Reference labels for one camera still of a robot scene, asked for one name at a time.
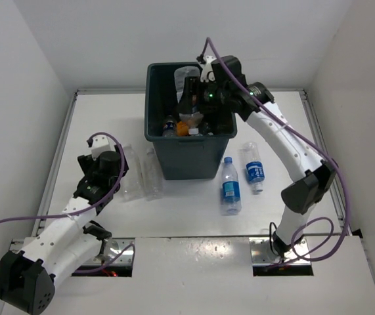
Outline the large clear bottle white cap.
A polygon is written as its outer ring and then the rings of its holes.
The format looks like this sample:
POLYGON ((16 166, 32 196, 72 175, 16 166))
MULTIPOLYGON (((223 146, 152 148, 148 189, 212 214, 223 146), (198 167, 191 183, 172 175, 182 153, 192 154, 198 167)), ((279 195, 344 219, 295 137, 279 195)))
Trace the large clear bottle white cap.
POLYGON ((125 201, 133 201, 144 196, 143 176, 140 159, 132 145, 123 147, 128 171, 122 179, 123 198, 125 201))

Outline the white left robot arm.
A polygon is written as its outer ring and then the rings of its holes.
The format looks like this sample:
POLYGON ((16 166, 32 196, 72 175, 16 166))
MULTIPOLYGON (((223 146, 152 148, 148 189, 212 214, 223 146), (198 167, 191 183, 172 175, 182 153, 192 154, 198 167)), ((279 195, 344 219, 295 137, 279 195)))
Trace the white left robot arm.
POLYGON ((120 189, 128 167, 115 146, 79 156, 83 178, 57 219, 19 252, 0 260, 0 300, 27 314, 41 314, 56 289, 83 263, 103 253, 111 233, 92 223, 120 189))

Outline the blue cap water bottle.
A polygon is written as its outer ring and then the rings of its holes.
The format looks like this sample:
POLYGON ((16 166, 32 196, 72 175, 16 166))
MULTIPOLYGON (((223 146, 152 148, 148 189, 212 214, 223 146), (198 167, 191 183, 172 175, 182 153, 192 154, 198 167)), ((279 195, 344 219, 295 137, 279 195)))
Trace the blue cap water bottle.
POLYGON ((242 209, 238 173, 232 157, 225 157, 221 172, 223 210, 227 215, 237 215, 242 209))

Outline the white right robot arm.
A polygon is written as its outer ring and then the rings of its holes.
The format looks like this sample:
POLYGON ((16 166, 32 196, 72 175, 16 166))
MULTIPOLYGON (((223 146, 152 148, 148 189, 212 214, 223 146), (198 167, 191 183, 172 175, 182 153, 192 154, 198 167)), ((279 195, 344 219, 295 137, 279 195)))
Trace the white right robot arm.
POLYGON ((284 164, 292 183, 281 192, 285 204, 272 238, 275 254, 283 256, 302 237, 309 215, 336 175, 332 163, 292 133, 272 93, 260 82, 248 84, 235 56, 220 60, 201 54, 200 73, 186 79, 181 101, 203 114, 228 110, 257 131, 284 164))

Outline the small clear bottle white cap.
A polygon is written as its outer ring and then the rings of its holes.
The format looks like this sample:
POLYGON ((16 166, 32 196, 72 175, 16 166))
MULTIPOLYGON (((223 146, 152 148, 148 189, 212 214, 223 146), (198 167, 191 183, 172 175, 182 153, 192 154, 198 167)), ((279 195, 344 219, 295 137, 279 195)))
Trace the small clear bottle white cap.
POLYGON ((147 196, 150 200, 163 197, 163 175, 160 164, 153 148, 146 150, 144 159, 145 185, 147 196))

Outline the blue label crushed bottle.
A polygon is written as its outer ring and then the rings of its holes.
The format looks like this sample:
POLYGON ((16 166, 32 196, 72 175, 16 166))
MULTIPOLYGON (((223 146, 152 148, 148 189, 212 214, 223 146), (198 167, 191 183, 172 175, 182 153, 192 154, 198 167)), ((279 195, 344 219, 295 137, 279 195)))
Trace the blue label crushed bottle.
POLYGON ((240 157, 244 167, 244 174, 252 193, 262 193, 265 172, 257 144, 255 142, 244 143, 240 149, 240 157))

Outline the clear bottle orange label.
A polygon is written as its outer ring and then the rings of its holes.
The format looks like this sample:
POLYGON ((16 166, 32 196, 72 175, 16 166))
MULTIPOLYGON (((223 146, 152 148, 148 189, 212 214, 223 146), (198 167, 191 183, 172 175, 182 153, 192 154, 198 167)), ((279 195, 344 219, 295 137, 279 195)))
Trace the clear bottle orange label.
POLYGON ((187 77, 199 77, 200 70, 196 66, 184 66, 174 72, 177 106, 176 111, 181 121, 185 122, 190 128, 197 127, 202 121, 204 115, 197 109, 197 103, 194 108, 188 105, 187 101, 187 77))

